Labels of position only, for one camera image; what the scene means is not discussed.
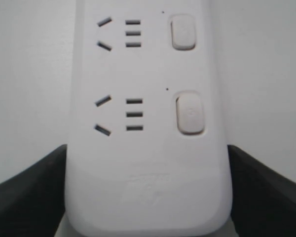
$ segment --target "power strip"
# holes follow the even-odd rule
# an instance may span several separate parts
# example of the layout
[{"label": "power strip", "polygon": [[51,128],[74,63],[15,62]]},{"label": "power strip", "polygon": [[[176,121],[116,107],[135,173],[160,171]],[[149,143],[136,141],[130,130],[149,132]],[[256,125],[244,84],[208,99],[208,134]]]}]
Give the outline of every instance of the power strip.
[{"label": "power strip", "polygon": [[199,236],[230,214],[208,2],[78,0],[66,210],[95,236]]}]

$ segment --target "white background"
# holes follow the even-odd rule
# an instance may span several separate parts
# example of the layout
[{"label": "white background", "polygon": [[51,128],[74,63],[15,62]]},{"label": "white background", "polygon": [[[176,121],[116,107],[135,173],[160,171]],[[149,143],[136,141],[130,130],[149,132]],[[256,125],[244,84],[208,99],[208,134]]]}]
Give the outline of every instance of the white background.
[{"label": "white background", "polygon": [[[0,182],[67,142],[74,0],[0,0]],[[296,0],[213,0],[229,144],[296,182]],[[75,237],[62,222],[58,237]],[[235,236],[232,223],[212,237]]]}]

